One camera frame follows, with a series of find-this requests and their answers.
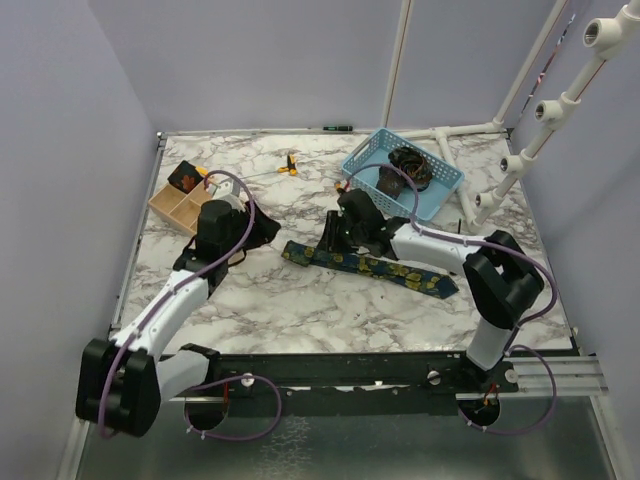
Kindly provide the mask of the blue yellow floral tie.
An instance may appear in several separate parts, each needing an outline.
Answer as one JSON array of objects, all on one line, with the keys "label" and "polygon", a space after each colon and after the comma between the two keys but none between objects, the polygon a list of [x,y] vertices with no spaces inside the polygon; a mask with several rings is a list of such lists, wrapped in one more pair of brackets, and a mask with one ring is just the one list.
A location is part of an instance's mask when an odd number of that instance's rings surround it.
[{"label": "blue yellow floral tie", "polygon": [[457,284],[449,275],[364,255],[331,253],[294,241],[286,243],[281,256],[298,266],[318,266],[385,280],[439,299],[447,299],[459,291]]}]

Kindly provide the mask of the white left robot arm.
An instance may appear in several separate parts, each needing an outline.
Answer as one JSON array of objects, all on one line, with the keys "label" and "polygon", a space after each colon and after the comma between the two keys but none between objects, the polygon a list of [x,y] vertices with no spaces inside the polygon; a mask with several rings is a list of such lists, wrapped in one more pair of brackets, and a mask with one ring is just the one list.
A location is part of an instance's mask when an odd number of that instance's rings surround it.
[{"label": "white left robot arm", "polygon": [[188,343],[165,348],[191,314],[220,286],[237,252],[271,243],[279,222],[255,203],[205,202],[196,233],[175,260],[160,293],[109,339],[93,339],[82,352],[75,414],[114,433],[145,435],[162,403],[187,390],[206,395],[220,385],[220,354]]}]

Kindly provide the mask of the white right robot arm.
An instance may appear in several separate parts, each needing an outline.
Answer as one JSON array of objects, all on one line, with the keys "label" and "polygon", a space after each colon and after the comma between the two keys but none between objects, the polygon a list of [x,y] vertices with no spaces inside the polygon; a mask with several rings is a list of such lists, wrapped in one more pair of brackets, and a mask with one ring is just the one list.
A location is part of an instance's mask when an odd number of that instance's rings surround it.
[{"label": "white right robot arm", "polygon": [[386,219],[361,189],[342,189],[337,204],[325,225],[331,248],[365,250],[374,257],[437,267],[466,279],[480,320],[459,378],[472,391],[491,384],[516,325],[544,287],[515,239],[502,230],[487,237],[420,231],[407,218]]}]

